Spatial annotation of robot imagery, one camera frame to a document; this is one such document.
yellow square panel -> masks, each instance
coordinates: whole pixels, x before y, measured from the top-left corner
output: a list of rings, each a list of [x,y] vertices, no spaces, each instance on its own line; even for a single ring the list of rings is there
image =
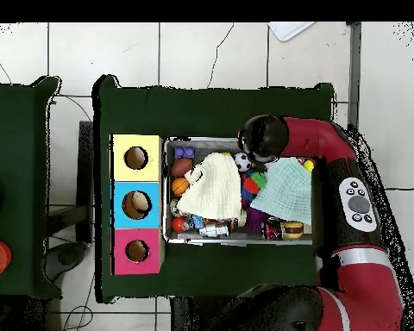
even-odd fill
[[[160,180],[162,140],[159,136],[114,134],[113,144],[115,181]]]

pink square panel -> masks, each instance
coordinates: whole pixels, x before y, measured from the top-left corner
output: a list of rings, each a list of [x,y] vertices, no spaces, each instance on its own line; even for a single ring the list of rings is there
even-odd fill
[[[126,246],[135,240],[147,245],[148,256],[135,263],[126,255]],[[160,272],[160,230],[158,228],[115,229],[115,275],[155,274]]]

dark green tabletop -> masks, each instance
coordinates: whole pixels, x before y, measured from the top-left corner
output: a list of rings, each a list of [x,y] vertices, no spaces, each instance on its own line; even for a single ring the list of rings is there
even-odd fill
[[[166,259],[160,274],[111,276],[109,135],[235,137],[249,118],[261,114],[329,121],[333,98],[330,84],[320,84],[314,89],[191,91],[120,88],[112,76],[107,76],[95,83],[93,97],[101,147],[101,171],[97,172],[97,178],[101,178],[102,206],[96,213],[97,222],[101,222],[101,240],[96,238],[96,253],[98,269],[101,260],[102,276],[97,281],[97,291],[102,291],[105,302],[116,296],[233,296],[257,284],[315,283],[315,265],[308,245],[166,244]]]
[[[59,84],[0,84],[0,241],[12,252],[0,294],[58,297],[42,272],[47,239],[47,104]]]

towel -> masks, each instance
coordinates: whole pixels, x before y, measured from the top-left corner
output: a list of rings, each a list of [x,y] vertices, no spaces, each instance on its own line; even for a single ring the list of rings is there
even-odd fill
[[[241,215],[241,177],[230,155],[211,153],[185,174],[190,187],[177,208],[212,220]]]
[[[296,158],[275,161],[267,171],[267,185],[250,207],[282,220],[311,225],[311,174]]]

metal tray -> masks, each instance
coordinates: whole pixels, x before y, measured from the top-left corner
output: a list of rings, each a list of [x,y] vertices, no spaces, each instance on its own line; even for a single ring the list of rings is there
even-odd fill
[[[163,143],[162,161],[165,170],[170,171],[170,167],[174,161],[175,147],[194,147],[195,156],[193,164],[199,164],[205,157],[211,153],[239,153],[235,138],[210,138],[210,137],[192,137],[192,138],[178,138],[171,137]],[[243,228],[237,228],[229,236],[225,238],[210,238],[203,237],[193,230],[190,233],[177,234],[172,230],[173,215],[170,212],[169,203],[175,198],[172,192],[172,177],[168,174],[163,174],[163,235],[167,242],[171,243],[189,243],[194,245],[202,244],[222,244],[233,246],[246,246],[247,244],[271,244],[271,245],[310,245],[311,235],[304,234],[300,239],[296,240],[282,240],[282,241],[267,241],[262,239],[261,233],[247,233]]]

